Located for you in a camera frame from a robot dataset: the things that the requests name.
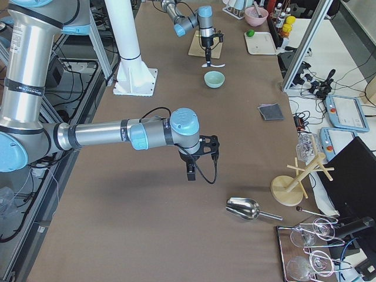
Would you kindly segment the metal tube with black cap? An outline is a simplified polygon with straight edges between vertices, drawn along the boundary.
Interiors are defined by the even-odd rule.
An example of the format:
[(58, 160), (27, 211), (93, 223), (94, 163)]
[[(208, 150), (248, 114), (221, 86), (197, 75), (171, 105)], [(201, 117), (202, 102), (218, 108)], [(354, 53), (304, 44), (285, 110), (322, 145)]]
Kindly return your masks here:
[(262, 14), (261, 14), (261, 10), (260, 10), (260, 8), (259, 8), (257, 2), (254, 2), (253, 5), (254, 5), (254, 9), (255, 9), (256, 12), (257, 12), (257, 16), (258, 16), (259, 18), (262, 18), (263, 16), (262, 16)]

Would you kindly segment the crystal glass dish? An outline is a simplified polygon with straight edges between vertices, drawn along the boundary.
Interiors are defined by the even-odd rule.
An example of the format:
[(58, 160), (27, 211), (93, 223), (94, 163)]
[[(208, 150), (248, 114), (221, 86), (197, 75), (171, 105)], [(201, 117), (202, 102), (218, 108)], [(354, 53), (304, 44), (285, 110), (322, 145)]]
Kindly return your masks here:
[(321, 151), (320, 140), (314, 133), (305, 133), (298, 137), (296, 146), (297, 159), (308, 163)]

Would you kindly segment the green lime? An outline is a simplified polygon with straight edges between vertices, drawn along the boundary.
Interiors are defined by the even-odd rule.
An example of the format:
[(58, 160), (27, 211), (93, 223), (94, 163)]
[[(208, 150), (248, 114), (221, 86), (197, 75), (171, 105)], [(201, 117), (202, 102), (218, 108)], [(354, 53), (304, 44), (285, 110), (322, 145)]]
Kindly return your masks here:
[(254, 36), (254, 30), (253, 30), (253, 29), (248, 30), (248, 31), (247, 31), (247, 36), (248, 36), (248, 37), (252, 37), (252, 36)]

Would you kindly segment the cream rabbit tray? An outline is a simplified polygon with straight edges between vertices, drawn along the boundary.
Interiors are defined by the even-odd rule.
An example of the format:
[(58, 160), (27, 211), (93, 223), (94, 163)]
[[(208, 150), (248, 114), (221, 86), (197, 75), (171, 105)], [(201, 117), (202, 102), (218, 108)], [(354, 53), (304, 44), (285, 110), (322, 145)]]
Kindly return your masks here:
[(271, 33), (255, 32), (253, 36), (244, 33), (247, 51), (251, 55), (276, 55), (277, 50)]

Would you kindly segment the pink bowl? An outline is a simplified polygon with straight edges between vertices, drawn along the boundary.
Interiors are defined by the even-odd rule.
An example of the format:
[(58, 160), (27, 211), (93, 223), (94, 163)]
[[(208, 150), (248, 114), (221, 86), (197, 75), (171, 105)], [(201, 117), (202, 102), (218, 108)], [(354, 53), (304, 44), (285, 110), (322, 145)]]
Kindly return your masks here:
[(259, 8), (259, 12), (261, 18), (258, 16), (258, 13), (253, 6), (246, 8), (244, 11), (245, 20), (250, 26), (260, 26), (267, 20), (267, 17), (269, 16), (268, 11), (264, 8)]

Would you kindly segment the bamboo cutting board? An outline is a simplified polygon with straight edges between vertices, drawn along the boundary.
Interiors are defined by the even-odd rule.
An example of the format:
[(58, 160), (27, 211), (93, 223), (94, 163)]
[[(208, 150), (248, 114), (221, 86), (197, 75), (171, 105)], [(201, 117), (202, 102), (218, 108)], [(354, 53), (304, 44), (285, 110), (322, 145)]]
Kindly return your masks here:
[[(211, 58), (219, 59), (221, 55), (221, 49), (223, 44), (219, 42), (218, 38), (214, 38), (214, 45), (211, 47)], [(201, 45), (200, 32), (195, 31), (189, 51), (189, 56), (198, 56), (205, 58), (205, 51), (203, 45)]]

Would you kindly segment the aluminium frame post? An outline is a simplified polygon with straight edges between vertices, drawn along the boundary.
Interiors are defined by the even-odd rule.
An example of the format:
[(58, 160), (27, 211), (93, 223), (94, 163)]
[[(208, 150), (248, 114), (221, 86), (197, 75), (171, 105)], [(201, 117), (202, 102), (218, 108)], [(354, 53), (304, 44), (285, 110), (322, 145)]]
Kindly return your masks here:
[(324, 20), (327, 14), (327, 11), (329, 10), (332, 3), (333, 3), (333, 0), (320, 0), (319, 1), (317, 9), (312, 15), (310, 23), (308, 24), (308, 27), (301, 40), (301, 43), (296, 51), (296, 54), (293, 57), (293, 60), (291, 61), (288, 71), (281, 84), (281, 90), (283, 92), (286, 92), (286, 90), (290, 88), (293, 82), (293, 79), (296, 76), (297, 71), (299, 70), (301, 66), (301, 63), (303, 62), (303, 58), (305, 54), (307, 53), (308, 48), (310, 47), (312, 40), (314, 39), (316, 33), (318, 32), (318, 29), (322, 21)]

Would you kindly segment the black headset stand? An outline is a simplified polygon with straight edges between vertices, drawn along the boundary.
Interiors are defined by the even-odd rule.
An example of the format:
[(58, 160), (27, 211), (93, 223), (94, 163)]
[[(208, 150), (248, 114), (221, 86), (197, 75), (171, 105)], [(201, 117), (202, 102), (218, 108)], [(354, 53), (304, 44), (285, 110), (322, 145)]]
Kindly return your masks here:
[[(292, 61), (293, 61), (293, 58), (294, 58), (294, 55), (297, 51), (297, 48), (294, 48), (294, 47), (290, 47), (290, 46), (287, 46), (285, 47), (285, 52), (283, 53), (279, 53), (277, 55), (277, 58), (278, 58), (278, 64), (279, 64), (279, 67), (280, 67), (280, 70), (281, 70), (281, 75), (282, 77), (285, 77)], [(297, 74), (296, 74), (296, 77), (300, 76), (302, 73), (304, 73), (304, 70), (305, 69), (309, 69), (311, 67), (311, 65), (305, 61), (302, 61), (298, 71), (297, 71)]]

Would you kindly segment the yellow lemon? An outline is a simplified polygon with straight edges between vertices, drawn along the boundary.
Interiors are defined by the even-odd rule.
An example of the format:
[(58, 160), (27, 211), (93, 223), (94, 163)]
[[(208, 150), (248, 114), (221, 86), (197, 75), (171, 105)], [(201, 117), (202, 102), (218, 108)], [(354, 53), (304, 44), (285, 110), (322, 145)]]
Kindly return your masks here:
[(292, 25), (294, 22), (296, 21), (296, 18), (295, 16), (287, 16), (286, 19), (285, 19), (285, 24), (289, 24), (289, 25)]

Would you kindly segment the white ceramic spoon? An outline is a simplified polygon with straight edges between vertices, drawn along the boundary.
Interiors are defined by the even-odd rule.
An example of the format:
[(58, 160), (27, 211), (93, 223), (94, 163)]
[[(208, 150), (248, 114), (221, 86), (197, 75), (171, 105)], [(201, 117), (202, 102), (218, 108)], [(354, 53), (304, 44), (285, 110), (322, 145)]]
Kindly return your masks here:
[(209, 68), (209, 67), (211, 67), (211, 68), (223, 68), (223, 67), (225, 67), (225, 64), (214, 65), (214, 64), (208, 63), (208, 62), (202, 64), (202, 68)]

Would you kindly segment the wooden mug tree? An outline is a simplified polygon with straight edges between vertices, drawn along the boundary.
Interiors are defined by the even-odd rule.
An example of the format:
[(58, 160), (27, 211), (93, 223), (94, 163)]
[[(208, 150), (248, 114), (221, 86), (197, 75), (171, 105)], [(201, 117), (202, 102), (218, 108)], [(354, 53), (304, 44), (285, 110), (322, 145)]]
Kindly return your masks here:
[(304, 163), (295, 158), (294, 165), (288, 165), (289, 169), (295, 171), (295, 176), (281, 175), (271, 181), (271, 194), (282, 205), (296, 206), (302, 199), (306, 199), (308, 194), (303, 186), (303, 180), (312, 172), (323, 172), (328, 180), (332, 181), (333, 177), (330, 172), (333, 167), (324, 166), (325, 154), (320, 151), (308, 163)]

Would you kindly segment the grey folded cloth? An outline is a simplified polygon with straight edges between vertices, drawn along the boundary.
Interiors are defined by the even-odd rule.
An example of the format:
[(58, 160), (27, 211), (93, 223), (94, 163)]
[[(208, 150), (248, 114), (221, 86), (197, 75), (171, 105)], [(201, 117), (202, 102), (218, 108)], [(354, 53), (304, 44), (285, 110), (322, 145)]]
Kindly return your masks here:
[(278, 103), (274, 104), (260, 104), (258, 111), (261, 117), (265, 121), (277, 121), (284, 120), (280, 105)]

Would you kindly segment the light green bowl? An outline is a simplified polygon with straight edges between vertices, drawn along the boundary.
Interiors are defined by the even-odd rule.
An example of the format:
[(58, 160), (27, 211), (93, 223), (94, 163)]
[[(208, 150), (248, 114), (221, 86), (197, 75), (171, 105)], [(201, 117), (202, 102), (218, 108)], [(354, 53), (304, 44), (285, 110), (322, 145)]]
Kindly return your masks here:
[(223, 85), (224, 81), (225, 76), (219, 71), (209, 71), (204, 74), (204, 82), (210, 88), (219, 88)]

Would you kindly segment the black monitor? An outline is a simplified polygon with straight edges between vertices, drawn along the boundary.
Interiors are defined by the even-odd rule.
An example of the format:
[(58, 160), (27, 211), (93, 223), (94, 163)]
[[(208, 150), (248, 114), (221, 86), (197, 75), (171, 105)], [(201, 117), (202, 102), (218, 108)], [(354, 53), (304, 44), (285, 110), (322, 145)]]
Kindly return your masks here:
[(360, 137), (353, 139), (327, 164), (333, 167), (329, 181), (318, 176), (336, 211), (342, 217), (375, 218), (375, 154)]

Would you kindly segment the metal scoop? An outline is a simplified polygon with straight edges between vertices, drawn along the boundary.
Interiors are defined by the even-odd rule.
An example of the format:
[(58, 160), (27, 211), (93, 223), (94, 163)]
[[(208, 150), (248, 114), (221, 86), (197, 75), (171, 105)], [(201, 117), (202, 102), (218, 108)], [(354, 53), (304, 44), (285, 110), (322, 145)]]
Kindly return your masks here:
[(257, 201), (246, 197), (231, 197), (226, 202), (226, 210), (231, 214), (245, 220), (254, 220), (259, 216), (268, 217), (274, 220), (282, 221), (281, 216), (261, 211)]

